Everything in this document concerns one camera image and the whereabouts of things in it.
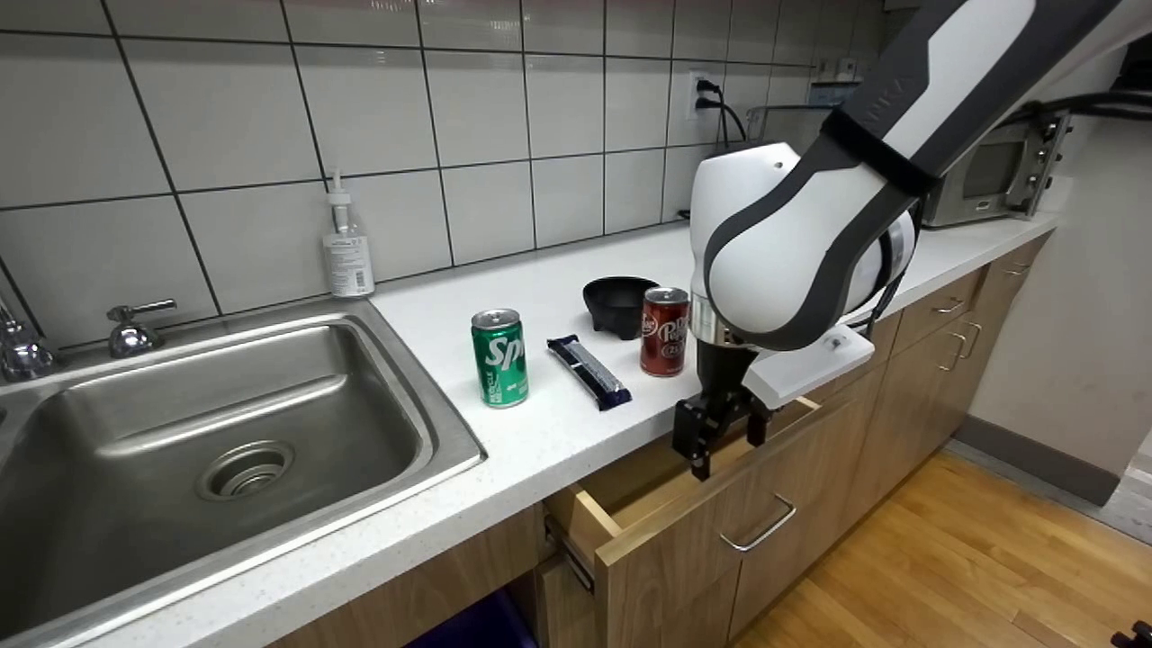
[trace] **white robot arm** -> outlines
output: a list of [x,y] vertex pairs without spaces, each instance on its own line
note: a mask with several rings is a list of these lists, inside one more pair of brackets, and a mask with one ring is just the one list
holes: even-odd
[[873,358],[846,329],[910,254],[901,218],[1043,78],[1152,28],[1152,0],[930,0],[827,115],[808,156],[711,158],[691,194],[701,396],[675,448],[711,476],[711,443]]

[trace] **countertop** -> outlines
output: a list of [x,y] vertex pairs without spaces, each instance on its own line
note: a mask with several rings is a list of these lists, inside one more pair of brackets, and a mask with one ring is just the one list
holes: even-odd
[[[1047,229],[1053,218],[1035,215],[922,235],[888,314]],[[689,226],[384,289],[373,306],[453,398],[489,458],[389,511],[269,558],[90,644],[267,644],[660,438],[669,427],[675,404],[699,392],[695,354],[689,354],[685,376],[649,378],[639,368],[639,343],[592,332],[580,289],[609,274],[689,289]],[[527,319],[532,396],[510,409],[483,406],[475,388],[467,319],[475,308],[492,306],[514,306]],[[628,380],[634,404],[600,415],[546,358],[545,340],[573,332]]]

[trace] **sink basin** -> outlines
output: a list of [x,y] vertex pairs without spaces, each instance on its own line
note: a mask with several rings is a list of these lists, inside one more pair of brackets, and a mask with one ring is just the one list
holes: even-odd
[[367,302],[0,388],[0,642],[112,631],[475,462]]

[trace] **green soda can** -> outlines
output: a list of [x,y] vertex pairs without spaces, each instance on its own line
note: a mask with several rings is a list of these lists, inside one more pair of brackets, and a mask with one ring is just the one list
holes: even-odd
[[486,406],[519,406],[528,398],[527,332],[514,308],[475,314],[471,349]]

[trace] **microwave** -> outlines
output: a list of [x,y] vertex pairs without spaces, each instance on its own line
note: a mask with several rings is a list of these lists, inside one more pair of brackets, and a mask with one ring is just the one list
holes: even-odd
[[1038,211],[1069,128],[1066,112],[1011,115],[917,203],[917,224],[939,229]]

